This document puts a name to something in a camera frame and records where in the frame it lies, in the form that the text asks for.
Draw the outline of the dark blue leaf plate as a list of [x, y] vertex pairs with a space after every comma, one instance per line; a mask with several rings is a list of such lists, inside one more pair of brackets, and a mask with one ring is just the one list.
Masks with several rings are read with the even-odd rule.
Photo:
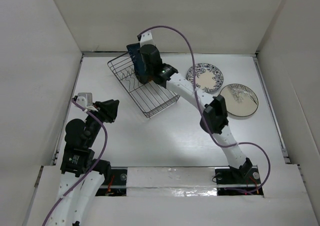
[[140, 54], [140, 44], [133, 43], [126, 46], [130, 58], [133, 62], [135, 76], [141, 84], [148, 83], [148, 76], [146, 75], [146, 68]]

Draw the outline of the blue floral round plate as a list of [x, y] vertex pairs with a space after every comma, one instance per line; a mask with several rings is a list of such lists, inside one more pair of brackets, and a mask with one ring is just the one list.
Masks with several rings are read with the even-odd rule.
[[223, 85], [224, 76], [220, 69], [209, 63], [195, 65], [196, 86], [206, 93], [214, 93]]

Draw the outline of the cream tree pattern plate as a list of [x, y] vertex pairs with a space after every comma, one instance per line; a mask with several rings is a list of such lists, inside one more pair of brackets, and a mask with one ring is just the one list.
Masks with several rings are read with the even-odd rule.
[[219, 94], [225, 99], [227, 112], [237, 117], [251, 116], [259, 107], [255, 92], [243, 84], [226, 85]]

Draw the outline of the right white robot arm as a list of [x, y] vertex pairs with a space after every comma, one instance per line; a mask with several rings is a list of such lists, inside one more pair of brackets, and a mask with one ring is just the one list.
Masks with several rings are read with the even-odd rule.
[[226, 156], [230, 183], [245, 183], [253, 165], [231, 133], [225, 99], [222, 96], [213, 97], [194, 87], [177, 69], [163, 63], [156, 46], [146, 44], [138, 52], [145, 64], [147, 76], [155, 84], [176, 93], [199, 110], [201, 128], [222, 148]]

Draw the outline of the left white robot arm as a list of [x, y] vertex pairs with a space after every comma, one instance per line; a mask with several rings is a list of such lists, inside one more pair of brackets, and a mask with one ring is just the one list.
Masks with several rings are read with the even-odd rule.
[[111, 164], [97, 158], [92, 146], [105, 123], [113, 123], [119, 100], [95, 102], [77, 95], [72, 104], [87, 114], [85, 120], [73, 119], [65, 127], [65, 147], [60, 166], [56, 202], [44, 219], [44, 226], [81, 226], [98, 189], [111, 180]]

